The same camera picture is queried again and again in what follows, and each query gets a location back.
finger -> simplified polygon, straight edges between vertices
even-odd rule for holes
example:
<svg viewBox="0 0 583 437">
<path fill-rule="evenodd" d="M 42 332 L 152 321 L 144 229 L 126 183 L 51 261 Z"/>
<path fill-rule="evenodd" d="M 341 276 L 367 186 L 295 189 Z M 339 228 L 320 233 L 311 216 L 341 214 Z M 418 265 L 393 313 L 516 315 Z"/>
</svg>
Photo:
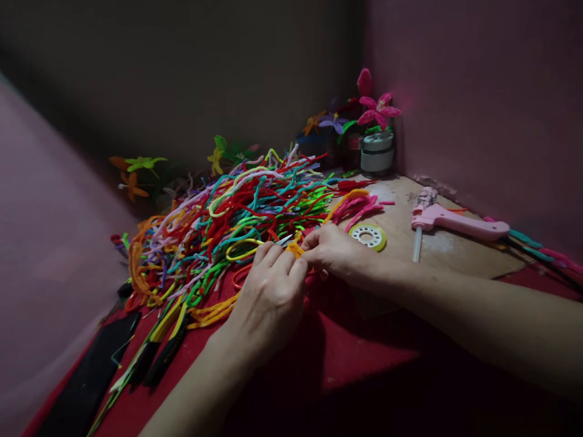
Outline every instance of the finger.
<svg viewBox="0 0 583 437">
<path fill-rule="evenodd" d="M 257 265 L 259 264 L 263 258 L 265 258 L 265 255 L 267 255 L 267 253 L 269 252 L 269 249 L 271 249 L 271 247 L 274 245 L 273 242 L 266 242 L 263 243 L 262 245 L 260 245 L 257 248 L 257 251 L 255 252 L 255 258 L 253 258 L 253 264 Z"/>
<path fill-rule="evenodd" d="M 321 262 L 320 248 L 307 250 L 306 252 L 302 253 L 301 259 L 306 261 L 308 265 L 317 268 Z"/>
<path fill-rule="evenodd" d="M 267 252 L 267 254 L 261 260 L 261 265 L 265 265 L 266 267 L 271 267 L 273 264 L 275 264 L 275 261 L 277 261 L 277 259 L 281 255 L 281 252 L 283 252 L 283 251 L 284 250 L 282 249 L 281 246 L 278 246 L 275 244 L 272 245 L 269 248 L 269 251 Z"/>
<path fill-rule="evenodd" d="M 296 260 L 296 257 L 293 253 L 291 252 L 283 252 L 279 258 L 277 259 L 277 261 L 275 261 L 275 264 L 273 265 L 273 268 L 276 268 L 280 271 L 282 271 L 285 274 L 288 274 L 290 272 L 290 269 L 293 266 L 293 262 Z"/>
<path fill-rule="evenodd" d="M 320 232 L 322 232 L 322 228 L 314 229 L 310 232 L 307 237 L 304 238 L 301 248 L 306 251 L 316 247 L 320 241 Z"/>
<path fill-rule="evenodd" d="M 290 285 L 294 290 L 301 291 L 304 286 L 305 275 L 308 273 L 308 263 L 302 259 L 298 258 L 291 266 L 289 278 Z"/>
</svg>

orange flower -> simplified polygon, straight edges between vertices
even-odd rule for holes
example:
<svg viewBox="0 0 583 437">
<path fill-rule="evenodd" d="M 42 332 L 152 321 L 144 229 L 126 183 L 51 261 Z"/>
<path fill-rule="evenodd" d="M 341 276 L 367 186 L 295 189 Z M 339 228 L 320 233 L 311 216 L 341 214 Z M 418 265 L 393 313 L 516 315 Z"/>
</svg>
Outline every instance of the orange flower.
<svg viewBox="0 0 583 437">
<path fill-rule="evenodd" d="M 128 176 L 124 173 L 121 172 L 121 180 L 123 180 L 123 184 L 119 184 L 118 187 L 119 189 L 124 189 L 127 188 L 128 189 L 128 197 L 129 199 L 135 203 L 135 196 L 141 196 L 141 197 L 149 197 L 150 195 L 145 192 L 144 190 L 142 190 L 141 188 L 138 188 L 138 174 L 137 173 L 131 173 Z"/>
<path fill-rule="evenodd" d="M 125 158 L 109 157 L 109 162 L 118 167 L 121 171 L 127 171 L 129 168 L 129 164 L 126 162 Z"/>
<path fill-rule="evenodd" d="M 318 122 L 320 120 L 320 117 L 323 116 L 327 111 L 322 111 L 320 112 L 318 115 L 315 115 L 314 117 L 310 117 L 308 118 L 308 124 L 306 125 L 305 128 L 302 129 L 302 132 L 305 133 L 305 136 L 307 137 L 308 135 L 310 135 L 310 131 L 312 130 L 312 128 L 316 129 L 316 133 L 318 134 Z"/>
</svg>

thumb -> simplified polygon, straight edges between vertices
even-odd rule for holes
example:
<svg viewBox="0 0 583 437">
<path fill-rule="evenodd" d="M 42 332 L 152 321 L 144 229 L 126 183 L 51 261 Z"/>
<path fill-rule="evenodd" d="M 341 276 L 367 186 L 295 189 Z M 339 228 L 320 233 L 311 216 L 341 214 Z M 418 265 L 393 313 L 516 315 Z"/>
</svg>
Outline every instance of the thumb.
<svg viewBox="0 0 583 437">
<path fill-rule="evenodd" d="M 310 267 L 318 266 L 322 262 L 320 247 L 317 246 L 304 252 L 302 254 L 302 259 L 305 260 Z"/>
</svg>

wooden board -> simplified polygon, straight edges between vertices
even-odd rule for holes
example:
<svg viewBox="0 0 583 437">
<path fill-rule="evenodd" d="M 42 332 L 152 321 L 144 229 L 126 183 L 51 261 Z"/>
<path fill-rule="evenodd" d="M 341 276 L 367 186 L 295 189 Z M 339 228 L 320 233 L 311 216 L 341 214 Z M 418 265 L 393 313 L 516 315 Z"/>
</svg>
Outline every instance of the wooden board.
<svg viewBox="0 0 583 437">
<path fill-rule="evenodd" d="M 353 179 L 365 180 L 360 175 Z M 359 221 L 359 224 L 370 223 L 384 230 L 387 246 L 381 253 L 411 261 L 415 239 L 415 231 L 411 229 L 411 217 L 415 197 L 422 188 L 422 185 L 406 177 L 379 181 L 366 188 L 371 194 L 378 196 L 379 202 L 395 202 L 395 205 L 385 206 L 384 213 L 365 217 Z M 339 199 L 334 199 L 330 206 L 338 202 Z M 444 208 L 461 208 L 442 196 L 438 197 L 438 202 Z M 464 215 L 481 220 L 477 215 L 469 212 L 464 212 Z M 349 221 L 342 222 L 340 227 L 344 229 Z M 516 257 L 440 228 L 423 233 L 420 263 L 489 279 L 517 271 L 525 266 L 525 263 Z M 393 304 L 387 304 L 386 301 L 379 300 L 369 293 L 354 291 L 353 294 L 365 318 L 395 309 Z"/>
</svg>

left hand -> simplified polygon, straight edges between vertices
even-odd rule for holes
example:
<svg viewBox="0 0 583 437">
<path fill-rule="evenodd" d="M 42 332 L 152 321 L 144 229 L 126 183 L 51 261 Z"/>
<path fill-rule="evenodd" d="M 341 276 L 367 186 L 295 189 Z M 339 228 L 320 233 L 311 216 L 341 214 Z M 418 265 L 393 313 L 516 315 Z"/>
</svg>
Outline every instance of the left hand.
<svg viewBox="0 0 583 437">
<path fill-rule="evenodd" d="M 210 342 L 241 365 L 265 363 L 289 340 L 301 318 L 307 270 L 305 260 L 296 260 L 272 242 L 262 244 L 231 316 Z"/>
</svg>

